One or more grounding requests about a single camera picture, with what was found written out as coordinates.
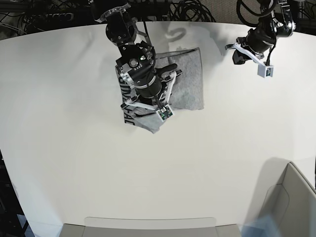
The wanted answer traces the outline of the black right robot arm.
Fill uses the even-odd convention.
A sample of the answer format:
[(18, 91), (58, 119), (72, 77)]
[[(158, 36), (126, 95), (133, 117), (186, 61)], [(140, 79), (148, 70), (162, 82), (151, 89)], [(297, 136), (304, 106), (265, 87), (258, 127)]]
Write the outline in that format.
[(162, 122), (166, 121), (173, 115), (169, 100), (181, 70), (177, 69), (177, 64), (155, 67), (155, 48), (148, 32), (138, 30), (137, 19), (128, 14), (128, 1), (91, 0), (89, 5), (93, 19), (107, 24), (106, 36), (121, 53), (116, 60), (116, 72), (132, 93), (123, 99), (121, 108), (153, 111)]

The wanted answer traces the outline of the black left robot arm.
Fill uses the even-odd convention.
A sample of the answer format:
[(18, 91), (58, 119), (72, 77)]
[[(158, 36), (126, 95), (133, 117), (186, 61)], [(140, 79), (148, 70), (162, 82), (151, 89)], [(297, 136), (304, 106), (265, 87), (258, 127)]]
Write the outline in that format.
[[(259, 0), (258, 3), (260, 13), (251, 10), (242, 0), (237, 1), (237, 16), (250, 29), (245, 37), (238, 37), (235, 43), (227, 44), (225, 49), (234, 50), (232, 60), (235, 65), (253, 61), (258, 65), (257, 74), (266, 78), (272, 77), (274, 73), (271, 54), (276, 48), (277, 40), (291, 36), (296, 24), (286, 0)], [(258, 23), (247, 22), (241, 13), (241, 8), (258, 17)]]

